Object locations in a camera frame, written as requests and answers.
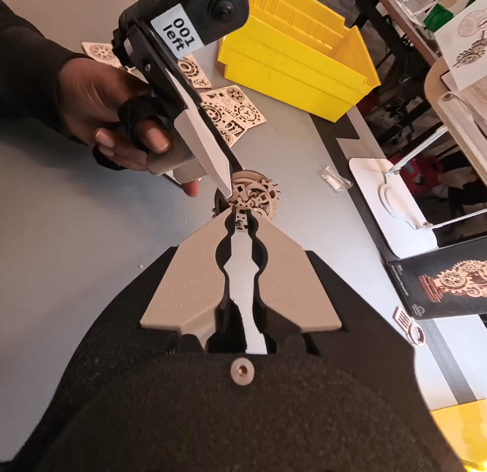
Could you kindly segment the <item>table with black legs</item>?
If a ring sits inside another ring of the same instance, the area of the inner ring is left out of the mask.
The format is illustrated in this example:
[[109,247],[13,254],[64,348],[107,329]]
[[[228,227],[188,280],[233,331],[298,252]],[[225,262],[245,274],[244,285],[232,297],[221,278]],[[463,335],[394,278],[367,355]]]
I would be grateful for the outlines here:
[[415,24],[407,16],[396,0],[353,0],[358,10],[353,26],[362,29],[370,23],[380,36],[388,52],[393,55],[397,66],[403,66],[398,85],[406,94],[406,106],[417,97],[421,102],[411,111],[403,109],[404,115],[398,122],[379,135],[377,141],[384,146],[401,134],[405,128],[431,109],[427,100],[424,83],[427,73],[436,63],[439,56],[418,31]]

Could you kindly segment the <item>person's left forearm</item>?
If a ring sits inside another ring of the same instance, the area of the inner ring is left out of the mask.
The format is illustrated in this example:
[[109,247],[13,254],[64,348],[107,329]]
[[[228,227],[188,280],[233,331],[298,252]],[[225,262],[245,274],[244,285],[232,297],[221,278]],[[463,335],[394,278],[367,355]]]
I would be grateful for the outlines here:
[[67,134],[60,112],[59,74],[86,58],[47,39],[1,1],[1,117],[33,118]]

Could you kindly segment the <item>grey desk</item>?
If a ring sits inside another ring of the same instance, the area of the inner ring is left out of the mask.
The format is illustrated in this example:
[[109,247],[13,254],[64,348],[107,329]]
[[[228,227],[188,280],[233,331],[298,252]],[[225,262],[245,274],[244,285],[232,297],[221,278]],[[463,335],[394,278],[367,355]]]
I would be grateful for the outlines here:
[[[136,0],[3,0],[71,50],[108,42]],[[334,193],[327,166],[381,150],[356,108],[338,127],[243,88],[266,123],[238,141],[245,168],[281,189],[275,225],[316,252],[391,325],[402,306],[386,249],[356,185]],[[196,199],[165,177],[114,172],[90,150],[35,121],[1,119],[1,462],[10,461],[44,414],[82,337],[112,299],[167,248],[211,218],[208,177]],[[248,351],[264,351],[251,303],[251,240],[232,238],[227,270]],[[421,323],[428,338],[415,369],[430,409],[486,398],[486,328],[478,316]]]

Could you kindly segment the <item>yellow plastic bin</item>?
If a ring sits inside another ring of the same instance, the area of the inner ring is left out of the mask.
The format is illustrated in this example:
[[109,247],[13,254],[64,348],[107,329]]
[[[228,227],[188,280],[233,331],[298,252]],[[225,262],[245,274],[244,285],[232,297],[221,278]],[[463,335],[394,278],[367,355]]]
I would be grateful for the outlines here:
[[249,17],[221,39],[224,77],[330,122],[380,79],[357,26],[318,0],[248,0]]

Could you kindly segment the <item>red bag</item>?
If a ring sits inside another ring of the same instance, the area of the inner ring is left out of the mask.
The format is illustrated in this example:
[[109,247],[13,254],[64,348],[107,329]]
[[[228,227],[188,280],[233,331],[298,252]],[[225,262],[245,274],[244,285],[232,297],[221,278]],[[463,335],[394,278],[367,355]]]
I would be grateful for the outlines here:
[[366,118],[371,112],[382,105],[385,97],[379,93],[379,87],[374,88],[366,96],[364,96],[357,104],[356,107],[363,118]]

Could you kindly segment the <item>wooden gear model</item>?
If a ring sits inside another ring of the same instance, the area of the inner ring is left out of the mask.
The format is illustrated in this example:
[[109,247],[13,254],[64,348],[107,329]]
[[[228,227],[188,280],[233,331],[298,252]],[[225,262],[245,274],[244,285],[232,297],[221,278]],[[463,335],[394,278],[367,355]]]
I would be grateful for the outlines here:
[[241,232],[247,232],[248,229],[248,210],[272,221],[281,193],[278,184],[256,171],[235,172],[232,180],[233,192],[229,198],[225,198],[219,191],[216,192],[212,218],[216,218],[228,208],[235,208],[235,229]]

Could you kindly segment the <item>small clear plastic bag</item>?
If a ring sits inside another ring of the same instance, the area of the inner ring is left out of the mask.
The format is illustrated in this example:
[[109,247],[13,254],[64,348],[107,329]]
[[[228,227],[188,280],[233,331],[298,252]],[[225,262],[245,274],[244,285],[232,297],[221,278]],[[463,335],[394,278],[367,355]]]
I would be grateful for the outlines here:
[[346,192],[354,185],[348,179],[339,175],[331,166],[327,166],[320,176],[335,193]]

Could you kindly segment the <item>green item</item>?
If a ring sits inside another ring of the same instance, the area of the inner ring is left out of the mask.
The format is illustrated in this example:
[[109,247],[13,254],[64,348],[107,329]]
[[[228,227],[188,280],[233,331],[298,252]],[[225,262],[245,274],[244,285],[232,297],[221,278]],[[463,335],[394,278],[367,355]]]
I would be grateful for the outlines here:
[[445,24],[451,21],[456,15],[462,12],[468,5],[463,6],[456,12],[452,12],[450,9],[445,8],[440,3],[437,3],[429,14],[423,19],[423,25],[427,30],[437,32]]

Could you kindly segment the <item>wooden puzzle part sheet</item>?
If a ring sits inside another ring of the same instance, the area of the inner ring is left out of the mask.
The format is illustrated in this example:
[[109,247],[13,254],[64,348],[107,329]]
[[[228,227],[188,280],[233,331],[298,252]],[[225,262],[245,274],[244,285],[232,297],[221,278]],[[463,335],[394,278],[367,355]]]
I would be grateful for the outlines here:
[[[113,66],[118,69],[122,69],[138,77],[143,81],[142,73],[140,73],[135,67],[122,66],[120,60],[113,53],[111,44],[108,43],[96,43],[96,42],[82,42],[82,48],[89,58],[98,61],[103,64]],[[178,61],[179,69],[184,73],[186,78],[192,84],[193,88],[199,91],[210,91],[212,85],[197,63],[193,55],[187,55]]]
[[201,98],[206,114],[229,147],[249,129],[266,122],[238,85],[203,92]]

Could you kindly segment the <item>black puzzle package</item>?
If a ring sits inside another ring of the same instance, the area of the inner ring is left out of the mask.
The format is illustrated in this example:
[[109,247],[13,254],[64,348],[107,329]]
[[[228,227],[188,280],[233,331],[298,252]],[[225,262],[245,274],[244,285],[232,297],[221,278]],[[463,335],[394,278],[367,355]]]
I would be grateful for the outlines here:
[[387,265],[414,319],[486,315],[486,236]]

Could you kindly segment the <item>white instruction sheet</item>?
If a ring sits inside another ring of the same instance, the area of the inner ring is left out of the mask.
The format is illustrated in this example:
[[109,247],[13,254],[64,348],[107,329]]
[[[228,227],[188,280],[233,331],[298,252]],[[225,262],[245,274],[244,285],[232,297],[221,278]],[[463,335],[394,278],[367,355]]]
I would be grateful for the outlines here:
[[476,0],[434,34],[457,88],[486,76],[486,0]]

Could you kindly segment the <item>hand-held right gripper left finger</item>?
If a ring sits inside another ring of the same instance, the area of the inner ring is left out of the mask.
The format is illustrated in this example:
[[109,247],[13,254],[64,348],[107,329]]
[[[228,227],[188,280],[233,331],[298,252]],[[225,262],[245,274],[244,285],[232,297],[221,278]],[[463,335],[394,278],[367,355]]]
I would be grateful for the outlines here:
[[140,320],[144,329],[208,340],[228,324],[229,277],[234,210],[228,208],[179,244]]

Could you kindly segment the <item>small wooden cutout piece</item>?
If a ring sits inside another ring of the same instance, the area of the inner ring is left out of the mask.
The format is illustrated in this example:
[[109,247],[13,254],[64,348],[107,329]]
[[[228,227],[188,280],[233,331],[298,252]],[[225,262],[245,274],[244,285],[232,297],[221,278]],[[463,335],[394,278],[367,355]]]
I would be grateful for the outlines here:
[[402,307],[396,307],[393,313],[393,320],[405,333],[408,340],[417,347],[423,347],[427,338],[422,327],[415,322]]

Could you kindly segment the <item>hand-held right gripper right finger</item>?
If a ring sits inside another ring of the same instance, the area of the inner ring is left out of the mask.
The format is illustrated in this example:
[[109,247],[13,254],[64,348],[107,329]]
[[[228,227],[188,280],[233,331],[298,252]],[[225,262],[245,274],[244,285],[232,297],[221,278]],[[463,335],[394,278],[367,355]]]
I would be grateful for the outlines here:
[[252,239],[253,318],[261,333],[316,333],[341,329],[335,311],[301,245],[255,211],[247,211]]

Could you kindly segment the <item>pale wooden board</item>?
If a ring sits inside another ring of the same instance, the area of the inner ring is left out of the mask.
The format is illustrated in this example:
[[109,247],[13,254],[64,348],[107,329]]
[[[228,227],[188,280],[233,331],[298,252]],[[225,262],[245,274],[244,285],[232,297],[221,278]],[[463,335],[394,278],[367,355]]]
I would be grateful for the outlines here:
[[486,183],[486,138],[467,106],[447,90],[441,79],[447,71],[445,60],[437,59],[425,79],[426,98],[479,178]]

